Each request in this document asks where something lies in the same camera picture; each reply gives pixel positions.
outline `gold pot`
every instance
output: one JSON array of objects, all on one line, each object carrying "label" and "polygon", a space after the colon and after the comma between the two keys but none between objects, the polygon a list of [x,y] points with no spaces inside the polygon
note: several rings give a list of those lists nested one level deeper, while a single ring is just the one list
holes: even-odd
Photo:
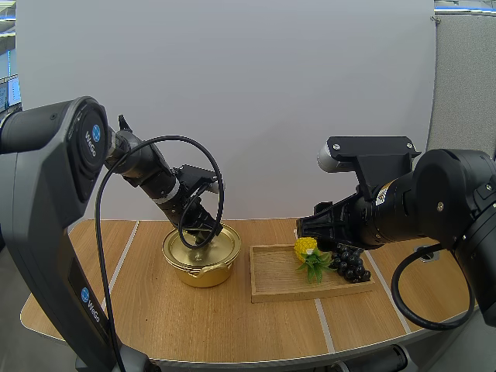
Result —
[{"label": "gold pot", "polygon": [[[179,279],[192,287],[214,287],[226,281],[233,271],[233,261],[238,257],[241,239],[238,233],[222,224],[221,233],[207,246],[198,250],[187,248],[179,238],[179,232],[170,232],[162,246],[165,259],[174,268]],[[195,238],[184,234],[190,244]]]}]

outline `grapes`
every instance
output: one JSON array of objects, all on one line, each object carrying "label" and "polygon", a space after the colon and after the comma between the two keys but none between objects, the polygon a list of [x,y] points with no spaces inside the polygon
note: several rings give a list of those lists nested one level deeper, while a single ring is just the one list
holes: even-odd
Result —
[{"label": "grapes", "polygon": [[329,265],[329,267],[331,269],[338,269],[339,268],[339,264],[341,264],[341,259],[339,257],[337,257],[334,260],[332,260],[332,262]]},{"label": "grapes", "polygon": [[337,273],[345,277],[350,283],[359,283],[370,280],[370,271],[365,270],[363,259],[360,255],[362,248],[338,244],[336,251],[332,253],[331,269],[336,269]]},{"label": "grapes", "polygon": [[358,277],[361,277],[364,272],[365,272],[365,269],[361,265],[360,266],[357,266],[356,269],[355,269],[355,275],[358,276]]},{"label": "grapes", "polygon": [[370,271],[369,270],[365,270],[365,272],[363,273],[363,275],[361,276],[361,281],[369,281],[370,280]]},{"label": "grapes", "polygon": [[352,254],[351,256],[348,257],[348,264],[350,264],[351,266],[359,266],[357,264],[358,260],[361,260],[360,258],[358,258],[357,256],[355,256],[354,254]]},{"label": "grapes", "polygon": [[349,256],[350,256],[350,252],[345,250],[343,253],[341,253],[341,261],[347,261]]},{"label": "grapes", "polygon": [[350,279],[354,279],[355,278],[355,270],[354,269],[349,269],[346,274],[345,274],[345,278],[350,280]]}]

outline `pineapple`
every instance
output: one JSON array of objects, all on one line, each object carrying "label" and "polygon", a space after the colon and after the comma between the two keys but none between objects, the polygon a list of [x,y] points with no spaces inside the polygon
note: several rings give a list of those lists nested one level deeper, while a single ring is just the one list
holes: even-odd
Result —
[{"label": "pineapple", "polygon": [[312,282],[313,277],[317,283],[322,281],[322,272],[328,271],[331,257],[329,253],[322,253],[317,248],[317,240],[313,238],[300,238],[294,244],[296,257],[303,263],[297,270],[308,270],[308,282]]}]

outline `pot handle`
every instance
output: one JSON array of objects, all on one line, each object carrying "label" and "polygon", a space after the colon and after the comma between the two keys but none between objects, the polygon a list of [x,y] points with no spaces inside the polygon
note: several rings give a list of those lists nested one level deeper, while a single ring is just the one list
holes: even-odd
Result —
[{"label": "pot handle", "polygon": [[211,266],[205,266],[203,267],[198,274],[193,274],[193,273],[188,273],[192,277],[196,277],[197,279],[202,277],[203,275],[207,274],[209,271],[213,270],[224,270],[224,271],[229,271],[230,265],[227,266],[225,262],[217,263],[216,265],[211,265]]}]

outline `wooden tray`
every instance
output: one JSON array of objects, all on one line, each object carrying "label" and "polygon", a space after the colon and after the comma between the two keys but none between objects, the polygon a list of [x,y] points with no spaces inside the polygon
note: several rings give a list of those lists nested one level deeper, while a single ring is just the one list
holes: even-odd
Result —
[{"label": "wooden tray", "polygon": [[[365,268],[370,270],[367,257],[360,257]],[[295,256],[291,244],[250,246],[252,303],[343,296],[374,289],[373,278],[364,283],[351,284],[336,272],[325,272],[320,284],[314,277],[310,284],[306,270],[296,271],[300,265],[301,261]]]}]

